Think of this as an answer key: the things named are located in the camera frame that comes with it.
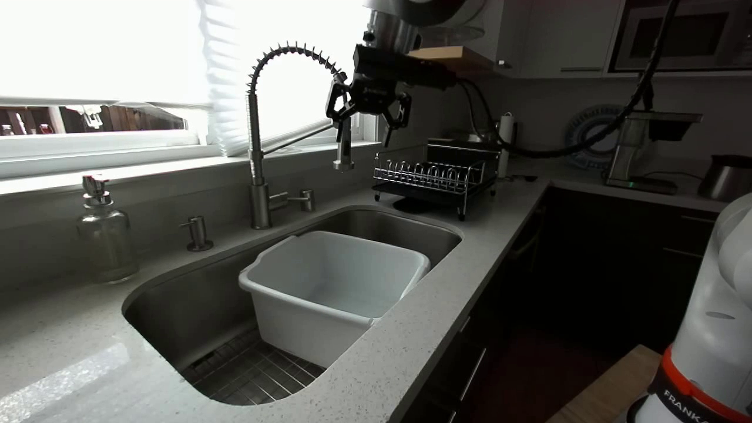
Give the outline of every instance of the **dark cabinet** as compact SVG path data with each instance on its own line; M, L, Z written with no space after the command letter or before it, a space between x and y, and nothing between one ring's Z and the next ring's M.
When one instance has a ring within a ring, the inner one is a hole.
M666 350L681 323L715 217L550 189L538 288L527 291L532 314L615 356L635 343Z
M550 189L456 323L401 421L467 421L474 377L494 368L520 326L574 341L604 361L636 343L666 350L681 323L715 217Z

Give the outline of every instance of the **backsplash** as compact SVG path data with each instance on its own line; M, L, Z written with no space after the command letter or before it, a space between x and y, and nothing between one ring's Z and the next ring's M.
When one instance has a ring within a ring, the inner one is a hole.
M269 159L271 189L312 188L318 204L358 189L371 179L374 147L353 149L356 168L332 168L335 153ZM189 244L189 216L204 216L212 240L252 228L249 176L244 162L116 181L116 206L131 217L139 261ZM0 287L58 280L81 271L81 188L0 196Z

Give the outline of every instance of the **gray speckled countertop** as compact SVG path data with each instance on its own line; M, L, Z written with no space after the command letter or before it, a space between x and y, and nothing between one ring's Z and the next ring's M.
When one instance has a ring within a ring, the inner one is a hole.
M691 181L691 179L673 179L680 185L675 195L628 189L628 188L604 185L598 170L575 168L565 159L515 159L510 167L510 173L533 173L550 181L553 188L562 188L562 189L578 189L591 195L651 201L651 204L696 209L696 210L722 210L728 204L728 201L698 196L696 195L698 181Z
M389 421L480 293L546 185L501 182L499 195L478 199L463 223L451 216L413 216L451 228L460 244L316 382L260 407L228 407L204 396L123 316L130 291L155 275L201 261L198 254L147 263L131 282L116 287L70 280L0 291L0 423ZM347 204L380 206L371 192L363 192L318 214ZM241 233L212 254L276 229L280 228Z

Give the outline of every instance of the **sink drain grate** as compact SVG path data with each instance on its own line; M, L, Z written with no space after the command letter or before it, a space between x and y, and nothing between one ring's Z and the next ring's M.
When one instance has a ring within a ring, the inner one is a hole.
M264 404L289 396L312 382L325 368L292 356L260 337L243 336L192 363L190 382L208 396L228 404Z

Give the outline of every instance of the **stainless steel sink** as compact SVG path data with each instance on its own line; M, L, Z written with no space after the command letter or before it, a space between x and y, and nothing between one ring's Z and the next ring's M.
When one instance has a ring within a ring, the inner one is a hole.
M260 404L295 395L325 368L296 360L259 336L252 296L238 271L259 250L309 229L346 233L417 249L438 266L460 237L377 206L347 206L318 216L278 237L161 275L125 300L128 322L201 392L228 404Z

